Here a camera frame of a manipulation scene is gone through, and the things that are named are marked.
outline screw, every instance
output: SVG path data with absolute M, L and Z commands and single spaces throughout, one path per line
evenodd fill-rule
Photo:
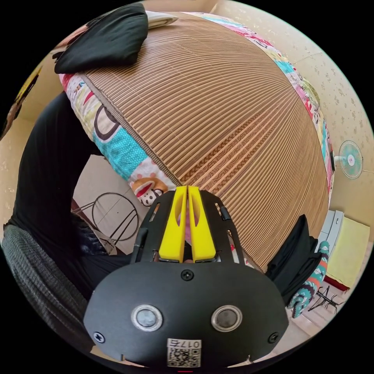
M 183 270 L 180 276 L 184 281 L 190 281 L 194 277 L 194 273 L 191 270 Z
M 93 333 L 94 335 L 94 339 L 98 342 L 98 343 L 104 343 L 105 342 L 105 338 L 103 336 L 103 334 L 100 334 L 99 332 L 94 332 Z
M 272 334 L 269 336 L 268 342 L 269 342 L 270 344 L 273 344 L 273 343 L 275 343 L 275 342 L 278 340 L 278 338 L 279 338 L 279 334 L 278 334 L 277 332 L 274 332 L 274 333 L 272 333 Z

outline circular sensor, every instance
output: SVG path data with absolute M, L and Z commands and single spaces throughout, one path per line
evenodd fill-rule
M 156 331 L 162 325 L 162 314 L 152 305 L 139 305 L 132 311 L 131 321 L 142 331 Z
M 239 308 L 233 305 L 224 305 L 212 315 L 212 326 L 220 332 L 235 330 L 242 323 L 243 315 Z

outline monkey cartoon print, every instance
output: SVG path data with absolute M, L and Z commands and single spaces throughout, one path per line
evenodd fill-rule
M 156 178 L 154 173 L 150 177 L 137 179 L 131 188 L 144 206 L 151 206 L 158 196 L 168 191 L 166 184 Z

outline tiled floor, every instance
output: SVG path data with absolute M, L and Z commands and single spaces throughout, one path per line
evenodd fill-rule
M 118 227 L 119 224 L 126 218 L 126 216 L 133 210 L 134 204 L 138 215 L 139 223 L 144 218 L 147 208 L 145 208 L 135 197 L 132 190 L 130 189 L 127 182 L 119 177 L 108 164 L 103 157 L 92 156 L 85 167 L 77 188 L 74 193 L 74 200 L 79 206 L 83 206 L 87 203 L 94 201 L 101 194 L 107 194 L 98 199 L 95 208 L 93 209 L 93 215 L 91 209 L 85 211 L 86 216 L 91 220 L 95 221 L 99 229 L 110 236 L 113 231 Z M 124 226 L 129 222 L 130 216 L 122 225 L 118 232 L 113 236 L 117 239 L 119 234 L 123 231 Z M 120 236 L 120 241 L 117 243 L 117 247 L 125 252 L 126 254 L 132 252 L 132 248 L 135 241 L 135 230 L 136 221 L 134 220 L 128 227 L 128 229 Z M 134 233 L 134 236 L 124 240 L 127 236 Z M 364 271 L 368 259 L 371 254 L 373 243 L 368 243 L 366 255 L 361 267 L 359 276 L 357 277 L 356 284 Z M 328 284 L 323 282 L 323 287 L 327 287 Z M 349 297 L 353 289 L 342 292 L 337 288 L 330 286 L 329 297 L 336 295 L 334 301 L 341 303 Z M 287 350 L 303 343 L 310 337 L 316 335 L 321 329 L 323 329 L 334 317 L 334 309 L 329 306 L 327 309 L 323 306 L 318 307 L 312 311 L 304 311 L 301 316 L 296 319 L 291 318 L 289 314 L 289 327 L 282 337 L 280 342 L 277 344 L 275 349 L 267 356 L 261 358 L 258 361 L 263 361 L 267 358 L 274 357 L 278 354 L 286 352 Z M 244 362 L 239 365 L 246 365 L 249 362 Z
M 369 242 L 360 273 L 357 276 L 356 284 L 352 289 L 343 292 L 327 284 L 326 282 L 322 282 L 322 287 L 325 288 L 327 286 L 330 286 L 329 297 L 331 297 L 332 295 L 336 295 L 336 297 L 334 298 L 334 301 L 336 303 L 346 301 L 349 298 L 350 294 L 354 291 L 358 281 L 361 278 L 362 273 L 365 270 L 366 264 L 372 252 L 372 248 L 373 243 Z M 310 305 L 313 305 L 315 301 L 317 301 L 317 298 L 315 298 Z M 342 308 L 343 305 L 344 304 L 337 307 L 338 311 Z M 299 317 L 295 319 L 291 318 L 289 314 L 290 325 L 283 338 L 268 356 L 265 356 L 258 361 L 263 361 L 267 358 L 274 357 L 301 344 L 302 342 L 317 334 L 321 329 L 323 329 L 334 318 L 334 316 L 334 309 L 331 306 L 329 306 L 327 309 L 324 306 L 320 306 L 310 312 L 308 310 L 305 310 Z

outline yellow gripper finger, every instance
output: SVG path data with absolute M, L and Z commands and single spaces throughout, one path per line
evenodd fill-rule
M 164 261 L 183 262 L 186 230 L 187 186 L 177 187 L 159 249 Z
M 198 187 L 188 187 L 188 201 L 192 259 L 194 262 L 212 260 L 216 252 Z

